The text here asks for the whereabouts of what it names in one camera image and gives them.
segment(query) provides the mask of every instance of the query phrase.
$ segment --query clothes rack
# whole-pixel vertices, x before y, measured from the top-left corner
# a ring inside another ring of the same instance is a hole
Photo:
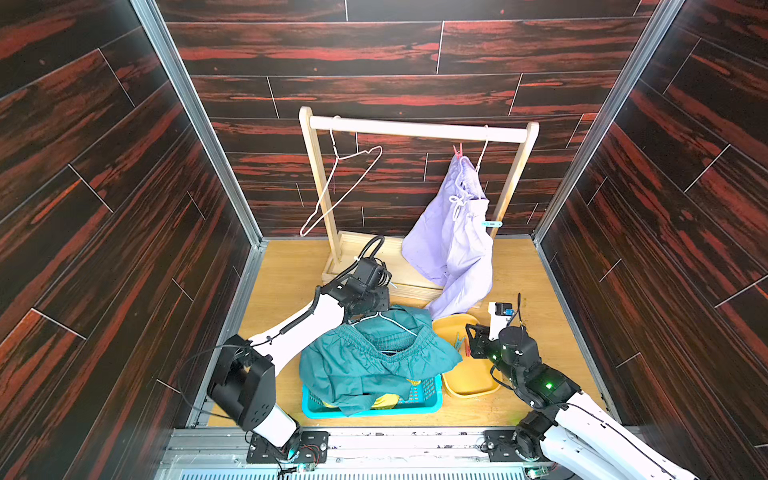
[[[534,142],[538,136],[538,123],[528,122],[526,128],[502,128],[502,127],[476,127],[471,125],[453,124],[427,124],[403,121],[363,120],[357,118],[332,118],[312,114],[310,107],[301,107],[299,122],[304,136],[306,151],[310,158],[312,175],[315,179],[317,194],[320,195],[320,208],[328,232],[328,241],[331,254],[326,268],[323,271],[323,282],[327,283],[344,265],[354,261],[354,256],[373,235],[355,232],[339,232],[331,208],[330,195],[326,191],[326,173],[323,166],[323,157],[320,153],[320,145],[317,138],[318,130],[356,132],[359,134],[384,134],[399,135],[403,137],[428,137],[445,138],[455,141],[494,141],[509,144],[520,144],[515,154],[515,160],[509,169],[507,180],[502,189],[502,195],[496,204],[492,217],[488,220],[502,221],[509,206],[509,201],[515,193],[520,176],[528,162]],[[498,228],[489,228],[488,233],[495,237]],[[402,257],[402,239],[387,237],[378,257],[387,264],[387,269],[392,272],[390,286],[396,290],[393,295],[416,298],[420,300],[433,300],[440,296],[442,288],[421,276]]]

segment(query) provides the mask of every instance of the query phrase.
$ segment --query plastic basket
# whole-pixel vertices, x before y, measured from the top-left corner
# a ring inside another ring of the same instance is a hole
[[[303,389],[301,408],[307,418],[344,419],[346,418],[339,409],[329,409],[323,402],[312,394],[306,386]],[[442,381],[440,375],[434,379],[422,380],[418,385],[411,387],[407,399],[400,397],[400,401],[394,408],[386,410],[368,410],[356,413],[353,417],[377,417],[383,415],[415,415],[417,413],[435,413],[442,407]]]

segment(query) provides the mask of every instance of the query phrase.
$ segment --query yellow tray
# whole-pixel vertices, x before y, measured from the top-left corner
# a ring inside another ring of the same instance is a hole
[[[467,335],[465,325],[477,325],[478,320],[468,313],[451,315],[432,322],[435,333],[453,345],[456,333],[459,339]],[[443,384],[448,394],[459,399],[471,399],[488,395],[499,389],[499,384],[491,378],[493,364],[488,359],[473,359],[466,353],[467,340],[462,343],[459,353],[464,359],[453,370],[442,374]]]

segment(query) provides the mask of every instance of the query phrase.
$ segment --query aluminum frame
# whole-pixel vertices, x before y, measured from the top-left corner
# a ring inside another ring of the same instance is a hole
[[[512,427],[302,427],[305,432],[330,432],[328,459],[316,473],[391,473],[392,470],[435,474],[439,469],[459,473],[491,472],[498,468],[552,466],[552,462],[491,463],[481,452],[483,432]],[[156,478],[175,480],[184,469],[238,468],[241,472],[264,470],[248,465],[248,443],[237,427],[175,429],[165,449]],[[276,465],[267,466],[276,472]]]

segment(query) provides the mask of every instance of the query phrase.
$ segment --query white wire hanger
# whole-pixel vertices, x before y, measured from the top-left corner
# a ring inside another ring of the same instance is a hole
[[[475,171],[480,173],[480,163],[482,162],[482,156],[485,155],[485,149],[488,148],[488,125],[485,125],[485,145],[482,147],[482,152],[480,152],[480,158],[478,158],[478,165],[475,167]],[[464,145],[458,144],[458,150],[456,150],[456,146],[453,146],[453,153],[455,153],[459,158],[464,157]]]
[[[411,334],[411,335],[413,335],[413,336],[419,336],[419,335],[417,335],[416,333],[414,333],[414,332],[410,331],[409,329],[405,328],[404,326],[400,325],[400,324],[399,324],[399,323],[397,323],[395,320],[393,320],[393,319],[391,319],[391,318],[389,318],[389,317],[387,317],[387,316],[384,316],[384,315],[382,315],[382,313],[381,313],[381,312],[376,312],[376,314],[375,314],[375,315],[367,316],[367,317],[365,317],[365,318],[362,318],[362,319],[360,319],[360,320],[358,320],[358,321],[354,322],[354,324],[353,324],[353,327],[357,328],[357,325],[358,325],[360,322],[362,322],[363,320],[368,320],[368,319],[372,319],[372,318],[376,318],[376,317],[380,317],[380,318],[383,318],[384,320],[388,320],[389,322],[392,322],[392,323],[394,323],[395,325],[397,325],[397,326],[399,326],[400,328],[404,329],[406,332],[410,333],[410,334]]]
[[[339,115],[335,115],[333,118],[341,118],[341,117]],[[336,208],[340,203],[342,203],[342,201],[346,198],[347,195],[349,195],[352,192],[352,190],[355,190],[355,187],[357,187],[357,185],[362,181],[362,179],[366,177],[368,172],[371,171],[373,166],[376,165],[376,162],[379,161],[379,159],[381,158],[382,154],[384,153],[384,149],[382,148],[382,146],[381,145],[376,145],[375,147],[370,148],[368,150],[358,151],[356,154],[347,155],[345,157],[339,157],[339,151],[336,149],[336,139],[333,137],[333,121],[331,121],[331,128],[330,128],[329,132],[331,134],[331,143],[333,144],[333,155],[336,157],[336,161],[333,162],[333,168],[331,168],[331,173],[328,176],[328,179],[326,180],[326,186],[323,188],[323,192],[317,197],[317,203],[315,204],[315,211],[313,211],[312,214],[309,216],[309,218],[306,219],[306,222],[304,222],[304,225],[302,225],[301,230],[299,230],[299,235],[301,237],[306,237],[307,234],[309,234],[309,232],[311,232],[314,227],[317,227],[317,224],[320,223],[323,220],[323,218],[327,217],[328,214],[330,214],[333,211],[334,208]],[[331,179],[333,178],[333,174],[336,172],[336,167],[339,165],[339,161],[347,160],[347,159],[350,159],[352,157],[357,157],[358,155],[361,155],[361,154],[371,154],[377,148],[379,149],[379,155],[376,156],[376,159],[373,161],[373,163],[371,163],[368,166],[366,171],[364,171],[362,173],[362,175],[360,175],[360,178],[357,180],[357,182],[355,182],[354,185],[352,185],[352,188],[347,190],[346,193],[344,193],[344,195],[342,195],[341,198],[339,198],[339,200],[336,203],[334,203],[331,206],[331,208],[328,209],[327,212],[325,212],[320,218],[318,218],[315,221],[315,223],[313,223],[312,226],[307,231],[304,231],[304,229],[306,228],[306,225],[310,221],[312,221],[312,217],[317,215],[317,211],[320,209],[320,202],[323,201],[323,197],[325,196],[326,192],[328,191],[328,186],[331,183]]]

